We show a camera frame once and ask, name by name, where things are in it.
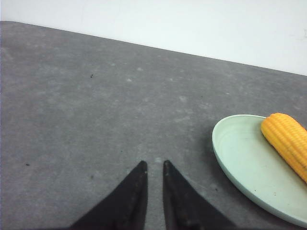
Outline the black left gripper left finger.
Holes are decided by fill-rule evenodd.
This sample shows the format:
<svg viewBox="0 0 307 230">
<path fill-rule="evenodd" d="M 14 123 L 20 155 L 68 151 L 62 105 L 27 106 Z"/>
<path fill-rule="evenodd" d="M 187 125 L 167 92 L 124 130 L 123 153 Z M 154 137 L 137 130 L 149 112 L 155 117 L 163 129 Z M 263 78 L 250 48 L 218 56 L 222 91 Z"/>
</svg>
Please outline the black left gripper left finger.
<svg viewBox="0 0 307 230">
<path fill-rule="evenodd" d="M 140 161 L 119 185 L 70 230 L 142 230 L 148 203 L 147 163 Z"/>
</svg>

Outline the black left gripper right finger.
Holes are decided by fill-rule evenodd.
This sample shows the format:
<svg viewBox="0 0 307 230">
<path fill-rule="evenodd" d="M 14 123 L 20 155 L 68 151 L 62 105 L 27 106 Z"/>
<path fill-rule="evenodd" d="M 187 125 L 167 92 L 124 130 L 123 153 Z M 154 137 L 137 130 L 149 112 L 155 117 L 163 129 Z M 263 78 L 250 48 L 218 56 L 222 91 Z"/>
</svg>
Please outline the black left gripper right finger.
<svg viewBox="0 0 307 230">
<path fill-rule="evenodd" d="M 167 230 L 233 230 L 236 225 L 204 199 L 169 160 L 163 164 Z"/>
</svg>

